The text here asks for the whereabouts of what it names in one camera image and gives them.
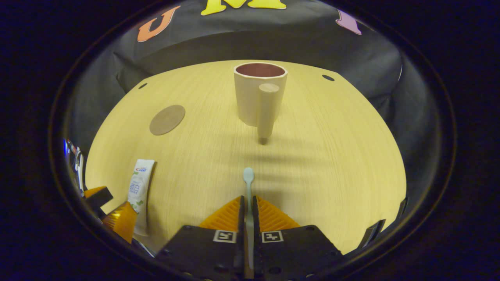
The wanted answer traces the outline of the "black backdrop cloth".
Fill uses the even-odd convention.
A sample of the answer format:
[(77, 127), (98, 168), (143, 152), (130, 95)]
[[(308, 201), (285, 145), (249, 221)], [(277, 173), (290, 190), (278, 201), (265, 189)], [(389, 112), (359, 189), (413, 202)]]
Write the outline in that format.
[(432, 91), (406, 50), (379, 30), (319, 0), (285, 10), (249, 7), (202, 16), (207, 0), (183, 0), (166, 29), (138, 39), (129, 28), (97, 49), (77, 76), (68, 136), (85, 153), (111, 109), (141, 80), (183, 66), (269, 59), (334, 71), (356, 87), (389, 127), (407, 176), (406, 211), (433, 184), (443, 140)]

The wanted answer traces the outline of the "pale green toothbrush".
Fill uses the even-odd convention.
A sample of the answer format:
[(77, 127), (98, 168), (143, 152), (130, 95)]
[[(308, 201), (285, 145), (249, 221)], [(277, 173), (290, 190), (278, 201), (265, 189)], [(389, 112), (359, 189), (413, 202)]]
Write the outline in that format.
[(245, 278), (254, 278), (254, 216), (252, 213), (252, 182), (254, 181), (255, 174), (251, 167), (243, 169), (243, 181), (246, 185), (245, 194), (245, 236), (246, 236), (246, 258), (247, 266), (245, 268)]

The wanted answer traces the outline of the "dark angular object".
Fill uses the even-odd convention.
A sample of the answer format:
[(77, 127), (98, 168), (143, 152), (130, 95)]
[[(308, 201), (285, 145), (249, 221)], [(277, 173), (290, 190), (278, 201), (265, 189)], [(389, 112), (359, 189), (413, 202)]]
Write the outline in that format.
[(374, 225), (368, 227), (364, 233), (364, 236), (361, 239), (361, 242), (358, 246), (358, 249), (366, 247), (368, 244), (370, 244), (372, 241), (374, 241), (376, 239), (376, 237), (378, 236), (378, 234), (382, 231), (385, 222), (386, 222), (386, 219), (381, 219), (378, 222), (376, 222)]

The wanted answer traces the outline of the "beige cup with handle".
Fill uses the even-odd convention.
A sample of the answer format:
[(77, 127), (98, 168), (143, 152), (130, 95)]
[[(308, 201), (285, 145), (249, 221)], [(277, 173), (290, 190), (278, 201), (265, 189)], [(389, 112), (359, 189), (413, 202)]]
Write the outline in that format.
[(260, 144), (267, 144), (282, 106), (288, 71), (268, 62), (247, 62), (234, 67), (239, 119), (257, 128)]

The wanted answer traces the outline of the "round brown coaster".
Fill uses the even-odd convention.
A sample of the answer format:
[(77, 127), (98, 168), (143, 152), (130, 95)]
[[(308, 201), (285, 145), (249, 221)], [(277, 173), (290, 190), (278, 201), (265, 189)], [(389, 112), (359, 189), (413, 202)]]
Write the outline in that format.
[(149, 130), (153, 135), (164, 135), (175, 129), (184, 119), (182, 105), (171, 105), (158, 112), (151, 120)]

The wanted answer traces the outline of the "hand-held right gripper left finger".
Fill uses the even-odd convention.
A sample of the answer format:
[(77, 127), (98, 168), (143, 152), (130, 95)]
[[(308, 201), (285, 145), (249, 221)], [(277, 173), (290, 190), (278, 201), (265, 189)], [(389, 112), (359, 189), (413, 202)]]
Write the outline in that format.
[(155, 259), (196, 281), (243, 281), (245, 200), (238, 196), (200, 226), (184, 225)]

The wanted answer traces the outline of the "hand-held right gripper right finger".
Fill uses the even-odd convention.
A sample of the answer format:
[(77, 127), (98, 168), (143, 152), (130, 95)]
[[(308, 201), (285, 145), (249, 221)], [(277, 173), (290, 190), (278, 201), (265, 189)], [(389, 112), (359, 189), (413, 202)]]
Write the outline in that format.
[(343, 254), (315, 225), (300, 226), (267, 200), (252, 198), (257, 281), (312, 281), (336, 266)]

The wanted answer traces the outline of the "white toothpaste tube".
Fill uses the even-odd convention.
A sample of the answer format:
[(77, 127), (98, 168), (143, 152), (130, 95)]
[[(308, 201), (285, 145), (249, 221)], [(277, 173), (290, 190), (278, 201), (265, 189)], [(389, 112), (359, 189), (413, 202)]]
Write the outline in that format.
[(148, 189), (154, 166), (155, 160), (138, 159), (136, 161), (127, 195), (127, 201), (137, 214), (134, 233), (144, 237), (148, 236)]

